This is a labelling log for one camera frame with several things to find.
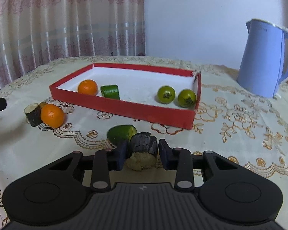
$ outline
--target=red tray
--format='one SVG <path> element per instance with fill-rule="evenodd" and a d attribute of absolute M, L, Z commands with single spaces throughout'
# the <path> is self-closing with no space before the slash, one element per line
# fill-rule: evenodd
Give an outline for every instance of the red tray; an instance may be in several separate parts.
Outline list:
<path fill-rule="evenodd" d="M 85 79 L 92 79 L 98 87 L 118 85 L 120 100 L 79 94 L 77 87 Z M 159 87 L 172 86 L 179 92 L 185 88 L 197 94 L 192 108 L 177 106 L 175 99 L 170 104 L 158 103 Z M 98 111 L 130 117 L 151 123 L 160 123 L 184 129 L 192 129 L 201 93 L 200 73 L 169 67 L 154 67 L 136 64 L 93 63 L 62 78 L 49 86 L 53 99 L 91 108 Z"/>

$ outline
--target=lace tablecloth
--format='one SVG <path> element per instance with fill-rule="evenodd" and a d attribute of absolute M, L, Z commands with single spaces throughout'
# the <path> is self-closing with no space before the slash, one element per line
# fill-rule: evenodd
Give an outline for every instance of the lace tablecloth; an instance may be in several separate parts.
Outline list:
<path fill-rule="evenodd" d="M 117 62 L 170 66 L 202 72 L 202 95 L 192 130 L 139 121 L 75 106 L 51 98 L 48 86 L 92 62 Z M 243 90 L 236 82 L 237 70 L 224 66 L 196 65 L 152 57 L 76 57 L 53 61 L 38 67 L 0 90 L 7 108 L 0 112 L 0 228 L 8 222 L 2 207 L 2 192 L 14 181 L 74 150 L 84 155 L 110 147 L 109 128 L 133 124 L 165 138 L 170 147 L 183 147 L 201 154 L 213 150 L 224 157 L 275 182 L 283 192 L 284 203 L 277 222 L 288 230 L 288 84 L 280 89 L 281 99 L 265 99 Z M 61 107 L 66 122 L 58 129 L 41 124 L 31 127 L 24 108 L 46 101 Z M 111 172 L 111 183 L 174 181 L 175 172 L 160 169 L 136 171 L 124 168 Z M 84 183 L 89 181 L 85 174 Z M 195 185 L 202 184 L 194 170 Z"/>

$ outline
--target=tablecloth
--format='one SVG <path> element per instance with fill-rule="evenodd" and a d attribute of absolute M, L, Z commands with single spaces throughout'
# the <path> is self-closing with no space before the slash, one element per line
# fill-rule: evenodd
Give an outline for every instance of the tablecloth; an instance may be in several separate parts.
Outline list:
<path fill-rule="evenodd" d="M 168 66 L 201 71 L 202 94 L 193 129 L 121 117 L 51 98 L 49 85 L 93 62 Z M 225 66 L 193 64 L 153 57 L 75 57 L 58 59 L 0 90 L 7 108 L 0 112 L 0 229 L 8 223 L 2 206 L 4 188 L 12 181 L 74 151 L 84 155 L 111 147 L 106 133 L 119 124 L 133 124 L 137 130 L 165 138 L 170 147 L 183 147 L 202 154 L 213 150 L 253 172 L 275 182 L 284 203 L 276 221 L 288 230 L 288 84 L 280 87 L 281 99 L 266 99 L 245 91 L 236 80 L 237 70 Z M 24 108 L 46 101 L 61 107 L 66 121 L 58 129 L 45 124 L 31 127 Z M 174 182 L 175 172 L 156 168 L 139 172 L 124 168 L 112 171 L 114 182 Z M 86 172 L 84 184 L 89 184 Z M 195 185 L 203 181 L 194 170 Z"/>

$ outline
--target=metal screw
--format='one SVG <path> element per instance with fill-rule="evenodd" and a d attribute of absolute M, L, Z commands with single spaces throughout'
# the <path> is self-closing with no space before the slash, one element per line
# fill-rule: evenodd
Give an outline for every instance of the metal screw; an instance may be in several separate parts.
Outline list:
<path fill-rule="evenodd" d="M 177 186 L 182 188 L 182 189 L 188 189 L 192 187 L 192 182 L 190 181 L 179 181 L 177 183 Z"/>
<path fill-rule="evenodd" d="M 93 187 L 96 189 L 105 189 L 108 184 L 104 181 L 97 181 L 93 183 Z"/>

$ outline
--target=orange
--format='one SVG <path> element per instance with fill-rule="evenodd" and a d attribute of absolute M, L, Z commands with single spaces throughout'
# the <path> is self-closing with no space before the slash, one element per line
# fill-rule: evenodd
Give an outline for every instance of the orange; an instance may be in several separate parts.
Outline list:
<path fill-rule="evenodd" d="M 83 80 L 78 86 L 78 92 L 81 94 L 96 95 L 98 86 L 94 80 Z"/>
<path fill-rule="evenodd" d="M 42 107 L 41 120 L 52 128 L 59 128 L 64 122 L 63 110 L 55 104 L 49 103 Z"/>

